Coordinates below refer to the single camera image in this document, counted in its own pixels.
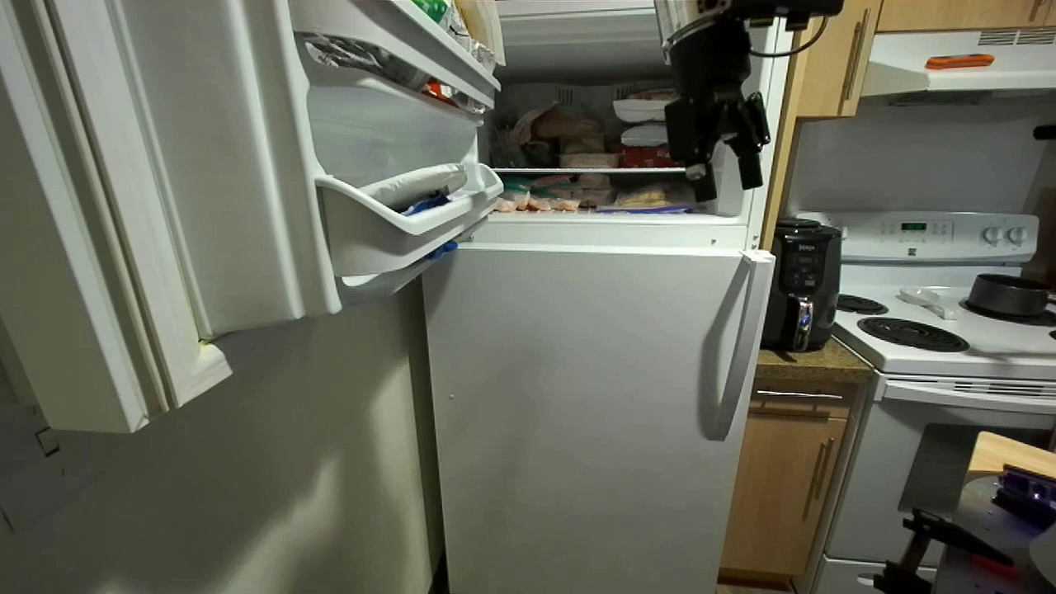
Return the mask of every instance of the oven handle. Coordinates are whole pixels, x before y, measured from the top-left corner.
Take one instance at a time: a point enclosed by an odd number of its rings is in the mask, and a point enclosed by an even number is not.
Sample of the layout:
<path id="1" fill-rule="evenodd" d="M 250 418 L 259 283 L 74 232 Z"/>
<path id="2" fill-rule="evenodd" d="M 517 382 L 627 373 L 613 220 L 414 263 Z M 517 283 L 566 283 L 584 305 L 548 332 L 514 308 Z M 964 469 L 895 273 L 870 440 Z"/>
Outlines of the oven handle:
<path id="1" fill-rule="evenodd" d="M 953 405 L 953 411 L 992 411 L 992 414 L 1056 414 L 1056 398 L 1005 396 L 1005 394 L 960 394 L 918 382 L 887 382 L 884 398 L 921 403 L 921 405 Z"/>

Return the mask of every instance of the kitchen cabinet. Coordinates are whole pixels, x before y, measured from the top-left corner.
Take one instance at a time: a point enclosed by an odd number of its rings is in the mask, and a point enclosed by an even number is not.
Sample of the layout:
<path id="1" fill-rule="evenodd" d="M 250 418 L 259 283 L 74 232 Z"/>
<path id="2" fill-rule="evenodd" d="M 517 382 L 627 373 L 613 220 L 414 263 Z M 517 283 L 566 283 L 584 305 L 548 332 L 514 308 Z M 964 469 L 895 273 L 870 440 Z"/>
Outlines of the kitchen cabinet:
<path id="1" fill-rule="evenodd" d="M 842 396 L 756 394 L 722 571 L 776 578 L 804 571 L 844 426 Z"/>
<path id="2" fill-rule="evenodd" d="M 1051 0 L 887 0 L 876 31 L 1020 31 L 1051 21 Z"/>
<path id="3" fill-rule="evenodd" d="M 863 86 L 866 54 L 884 0 L 844 0 L 844 10 L 828 24 L 816 21 L 798 33 L 796 45 L 812 42 L 792 61 L 786 116 L 776 132 L 773 181 L 763 220 L 763 249 L 773 249 L 776 226 L 786 207 L 796 132 L 804 118 L 851 118 Z"/>
<path id="4" fill-rule="evenodd" d="M 859 95 L 866 71 L 870 38 L 880 17 L 880 0 L 849 0 L 828 24 L 816 21 L 798 42 L 821 38 L 792 62 L 788 116 L 842 118 L 859 112 Z"/>
<path id="5" fill-rule="evenodd" d="M 816 352 L 757 352 L 722 580 L 808 580 L 866 386 L 870 370 L 839 341 Z"/>

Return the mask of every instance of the oven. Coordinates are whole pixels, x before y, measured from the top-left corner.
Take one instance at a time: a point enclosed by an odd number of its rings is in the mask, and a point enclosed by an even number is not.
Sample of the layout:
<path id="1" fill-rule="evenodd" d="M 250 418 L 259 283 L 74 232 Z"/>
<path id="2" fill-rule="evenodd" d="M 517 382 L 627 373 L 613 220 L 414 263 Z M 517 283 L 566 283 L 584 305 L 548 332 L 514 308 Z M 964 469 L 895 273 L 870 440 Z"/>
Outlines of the oven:
<path id="1" fill-rule="evenodd" d="M 874 594 L 870 578 L 896 561 L 910 507 L 953 516 L 976 431 L 1048 447 L 1056 382 L 884 375 L 862 418 L 817 594 Z"/>

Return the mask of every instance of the stove burner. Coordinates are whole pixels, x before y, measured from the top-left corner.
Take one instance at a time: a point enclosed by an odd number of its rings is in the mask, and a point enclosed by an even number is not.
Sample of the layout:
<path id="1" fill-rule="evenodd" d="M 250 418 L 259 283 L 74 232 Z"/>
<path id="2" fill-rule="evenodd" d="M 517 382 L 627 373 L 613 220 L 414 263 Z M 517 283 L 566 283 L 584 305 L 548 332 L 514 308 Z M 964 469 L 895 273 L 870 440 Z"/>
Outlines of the stove burner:
<path id="1" fill-rule="evenodd" d="M 866 296 L 859 296 L 859 295 L 842 295 L 842 296 L 833 296 L 833 312 L 851 312 L 851 315 L 887 315 L 887 308 L 884 305 L 876 305 L 876 301 L 866 301 Z"/>
<path id="2" fill-rule="evenodd" d="M 866 316 L 866 320 L 859 320 L 859 327 L 876 341 L 891 341 L 918 351 L 937 351 L 937 352 L 966 351 L 966 343 L 958 332 L 896 320 L 896 316 Z"/>

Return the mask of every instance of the refrigerator door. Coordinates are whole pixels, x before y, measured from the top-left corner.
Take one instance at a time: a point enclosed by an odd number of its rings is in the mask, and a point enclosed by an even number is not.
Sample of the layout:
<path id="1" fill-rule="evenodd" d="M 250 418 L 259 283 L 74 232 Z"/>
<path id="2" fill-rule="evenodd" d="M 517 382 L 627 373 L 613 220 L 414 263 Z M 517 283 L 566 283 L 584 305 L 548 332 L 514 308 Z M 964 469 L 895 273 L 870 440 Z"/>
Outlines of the refrigerator door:
<path id="1" fill-rule="evenodd" d="M 143 207 L 158 175 L 121 88 L 110 78 L 117 116 L 106 136 L 121 156 L 103 175 L 46 6 L 0 2 L 0 357 L 19 367 L 25 398 L 55 430 L 135 431 L 232 373 L 221 351 L 199 341 L 195 308 L 170 280 L 179 253 L 165 218 Z"/>
<path id="2" fill-rule="evenodd" d="M 48 426 L 135 431 L 232 375 L 223 332 L 399 287 L 495 204 L 485 101 L 420 88 L 473 54 L 369 2 L 401 61 L 430 50 L 385 78 L 352 61 L 380 27 L 313 2 L 346 27 L 308 38 L 286 0 L 0 0 L 0 341 Z"/>
<path id="3" fill-rule="evenodd" d="M 713 590 L 768 273 L 473 243 L 430 270 L 453 590 Z"/>

